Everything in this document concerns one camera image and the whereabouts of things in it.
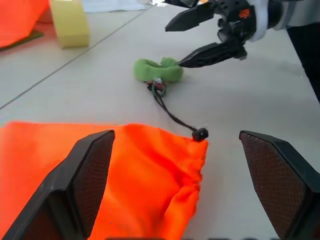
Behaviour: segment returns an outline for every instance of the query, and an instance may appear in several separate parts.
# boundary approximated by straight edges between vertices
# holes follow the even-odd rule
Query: white paper
[[[137,11],[146,9],[147,6],[137,0],[82,0],[86,13],[106,13],[119,10]]]

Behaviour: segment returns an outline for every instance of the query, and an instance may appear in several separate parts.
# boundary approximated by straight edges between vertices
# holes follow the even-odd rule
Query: black cord lock
[[[205,128],[200,128],[197,131],[192,132],[192,138],[196,142],[202,142],[209,137],[209,132]]]

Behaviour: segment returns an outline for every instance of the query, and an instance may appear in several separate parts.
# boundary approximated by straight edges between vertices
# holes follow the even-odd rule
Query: green plush toy
[[[164,57],[161,64],[139,59],[134,64],[134,76],[140,82],[152,83],[161,79],[164,84],[180,82],[184,69],[171,57]]]

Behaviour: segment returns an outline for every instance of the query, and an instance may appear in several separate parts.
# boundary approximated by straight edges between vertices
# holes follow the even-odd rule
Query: orange object
[[[0,48],[30,35],[48,0],[0,0]]]
[[[90,240],[180,240],[196,212],[208,147],[159,128],[129,124],[14,122],[0,131],[0,238],[44,177],[77,140],[113,129],[107,184]]]
[[[247,8],[247,9],[241,10],[239,13],[239,17],[242,19],[246,19],[246,18],[250,17],[250,9]]]

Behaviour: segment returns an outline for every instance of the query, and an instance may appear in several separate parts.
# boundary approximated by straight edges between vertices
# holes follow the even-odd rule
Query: black mesh surface
[[[75,202],[87,237],[94,227],[105,192],[111,152],[110,139],[98,140],[73,182]]]
[[[306,187],[271,143],[242,134],[245,156],[254,189],[280,238],[286,236],[300,206]]]
[[[63,240],[61,233],[53,222],[49,208],[44,204],[35,219],[28,226],[23,240]]]

